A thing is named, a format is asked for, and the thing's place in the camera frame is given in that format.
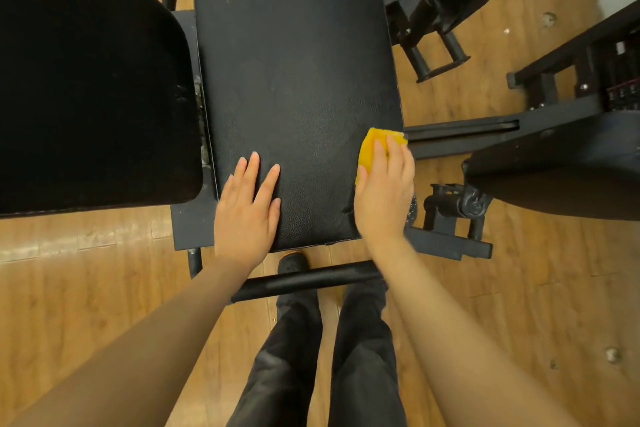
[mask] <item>person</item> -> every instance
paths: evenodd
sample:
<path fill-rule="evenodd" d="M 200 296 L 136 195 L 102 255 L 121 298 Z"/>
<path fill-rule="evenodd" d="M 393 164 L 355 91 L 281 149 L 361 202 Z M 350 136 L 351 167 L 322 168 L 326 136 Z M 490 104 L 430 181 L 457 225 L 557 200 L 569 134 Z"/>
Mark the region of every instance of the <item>person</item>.
<path fill-rule="evenodd" d="M 350 286 L 336 338 L 330 425 L 406 425 L 389 328 L 388 284 L 450 427 L 576 426 L 575 420 L 458 305 L 404 238 L 415 163 L 406 146 L 375 143 L 360 167 L 356 226 L 382 280 Z M 216 321 L 264 260 L 280 217 L 275 165 L 255 195 L 259 156 L 241 158 L 220 196 L 215 259 L 182 292 L 98 352 L 13 422 L 19 426 L 162 426 Z M 304 268 L 300 255 L 280 273 Z M 322 334 L 316 291 L 278 298 L 278 321 L 258 353 L 230 426 L 307 421 Z"/>

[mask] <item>yellow sponge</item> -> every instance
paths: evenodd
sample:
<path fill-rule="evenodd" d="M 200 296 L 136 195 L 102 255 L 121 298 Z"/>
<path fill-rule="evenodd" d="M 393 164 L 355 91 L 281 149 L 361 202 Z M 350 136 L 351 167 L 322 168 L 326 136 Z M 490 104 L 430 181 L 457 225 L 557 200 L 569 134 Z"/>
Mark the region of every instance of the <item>yellow sponge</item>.
<path fill-rule="evenodd" d="M 385 148 L 385 153 L 389 155 L 387 149 L 387 136 L 391 135 L 398 144 L 406 144 L 408 140 L 404 138 L 404 133 L 401 131 L 382 130 L 380 128 L 370 128 L 367 136 L 362 141 L 360 147 L 360 155 L 358 156 L 358 165 L 364 165 L 367 172 L 371 172 L 371 163 L 373 162 L 373 144 L 376 140 L 380 140 Z"/>

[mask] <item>black pants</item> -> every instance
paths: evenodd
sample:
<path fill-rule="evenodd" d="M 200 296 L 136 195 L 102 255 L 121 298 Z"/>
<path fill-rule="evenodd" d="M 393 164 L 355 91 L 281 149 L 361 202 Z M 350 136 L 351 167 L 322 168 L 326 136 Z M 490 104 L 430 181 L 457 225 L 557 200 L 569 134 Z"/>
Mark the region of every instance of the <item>black pants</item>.
<path fill-rule="evenodd" d="M 406 425 L 391 331 L 381 318 L 384 293 L 378 280 L 350 286 L 345 294 L 333 353 L 329 427 Z M 292 300 L 284 308 L 278 303 L 278 310 L 283 314 L 255 358 L 227 427 L 307 424 L 323 329 L 317 298 Z"/>

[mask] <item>hand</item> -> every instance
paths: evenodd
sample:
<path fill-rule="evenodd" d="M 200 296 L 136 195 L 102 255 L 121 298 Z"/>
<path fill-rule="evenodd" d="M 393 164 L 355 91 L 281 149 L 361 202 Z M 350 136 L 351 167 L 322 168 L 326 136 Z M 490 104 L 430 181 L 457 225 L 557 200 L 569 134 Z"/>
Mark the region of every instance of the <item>hand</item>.
<path fill-rule="evenodd" d="M 213 225 L 216 258 L 236 263 L 247 277 L 269 253 L 280 219 L 280 198 L 271 201 L 280 166 L 271 168 L 254 201 L 259 165 L 257 152 L 249 163 L 240 158 L 222 190 Z"/>
<path fill-rule="evenodd" d="M 382 142 L 374 143 L 371 174 L 358 167 L 353 202 L 356 226 L 373 259 L 392 243 L 403 241 L 404 224 L 413 199 L 415 161 L 406 145 L 387 136 L 389 157 Z"/>

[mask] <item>person's right arm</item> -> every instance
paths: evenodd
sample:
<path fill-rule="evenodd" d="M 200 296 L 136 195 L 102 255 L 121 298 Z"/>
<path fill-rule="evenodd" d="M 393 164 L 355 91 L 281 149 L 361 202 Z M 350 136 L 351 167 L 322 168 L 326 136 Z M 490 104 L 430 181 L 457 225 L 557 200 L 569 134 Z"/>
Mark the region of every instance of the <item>person's right arm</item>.
<path fill-rule="evenodd" d="M 358 169 L 355 219 L 387 280 L 404 327 L 450 427 L 576 427 L 578 423 L 440 285 L 404 238 L 415 163 L 406 146 L 376 142 Z"/>

